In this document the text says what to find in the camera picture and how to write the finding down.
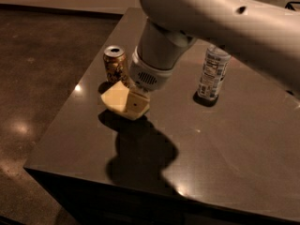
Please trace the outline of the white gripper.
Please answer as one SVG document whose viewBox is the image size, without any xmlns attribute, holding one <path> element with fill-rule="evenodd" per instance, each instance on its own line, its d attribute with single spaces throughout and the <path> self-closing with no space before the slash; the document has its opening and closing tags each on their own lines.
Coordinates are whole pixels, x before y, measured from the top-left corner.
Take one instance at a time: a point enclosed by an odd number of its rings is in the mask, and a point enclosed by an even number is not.
<svg viewBox="0 0 300 225">
<path fill-rule="evenodd" d="M 129 120 L 141 118 L 150 108 L 150 92 L 160 89 L 172 76 L 173 71 L 150 67 L 138 55 L 132 54 L 129 77 L 138 86 L 130 87 L 122 116 Z"/>
</svg>

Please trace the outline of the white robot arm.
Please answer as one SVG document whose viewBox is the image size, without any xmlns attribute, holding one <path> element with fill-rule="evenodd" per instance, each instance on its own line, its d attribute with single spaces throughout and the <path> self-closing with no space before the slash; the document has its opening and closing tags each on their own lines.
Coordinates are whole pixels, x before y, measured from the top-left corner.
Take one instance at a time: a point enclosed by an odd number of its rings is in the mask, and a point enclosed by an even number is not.
<svg viewBox="0 0 300 225">
<path fill-rule="evenodd" d="M 172 75 L 200 38 L 300 95 L 300 14 L 254 0 L 140 0 L 147 21 L 132 55 L 126 116 L 149 109 L 148 91 Z"/>
</svg>

